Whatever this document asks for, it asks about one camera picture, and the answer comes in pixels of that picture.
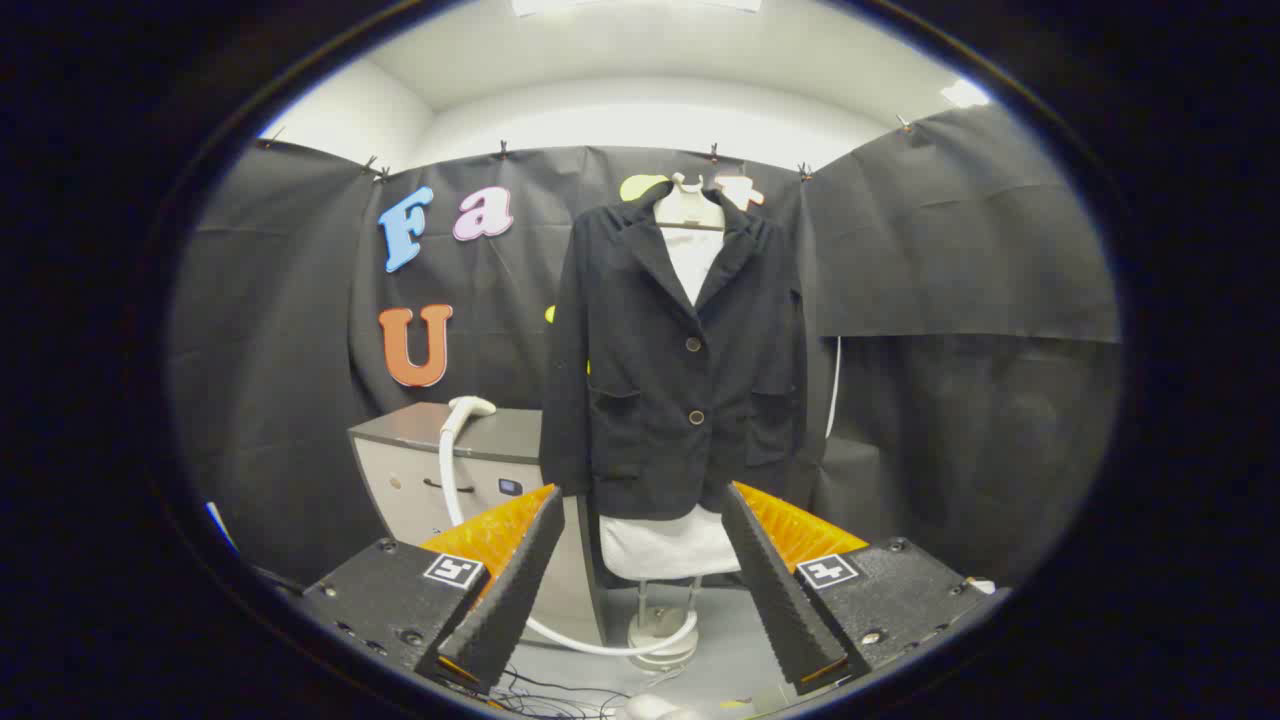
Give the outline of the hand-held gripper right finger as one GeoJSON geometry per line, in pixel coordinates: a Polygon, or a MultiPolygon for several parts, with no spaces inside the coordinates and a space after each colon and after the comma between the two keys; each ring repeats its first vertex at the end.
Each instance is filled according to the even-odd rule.
{"type": "Polygon", "coordinates": [[[864,541],[742,483],[722,524],[785,680],[799,694],[855,680],[933,648],[1001,591],[915,542],[864,541]]]}

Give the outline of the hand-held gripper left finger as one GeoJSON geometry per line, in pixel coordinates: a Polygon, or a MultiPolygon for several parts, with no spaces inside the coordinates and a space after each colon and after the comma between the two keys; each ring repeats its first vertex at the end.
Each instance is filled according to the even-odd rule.
{"type": "Polygon", "coordinates": [[[302,612],[403,675],[488,693],[524,634],[564,529],[543,486],[422,544],[383,538],[311,584],[302,612]]]}

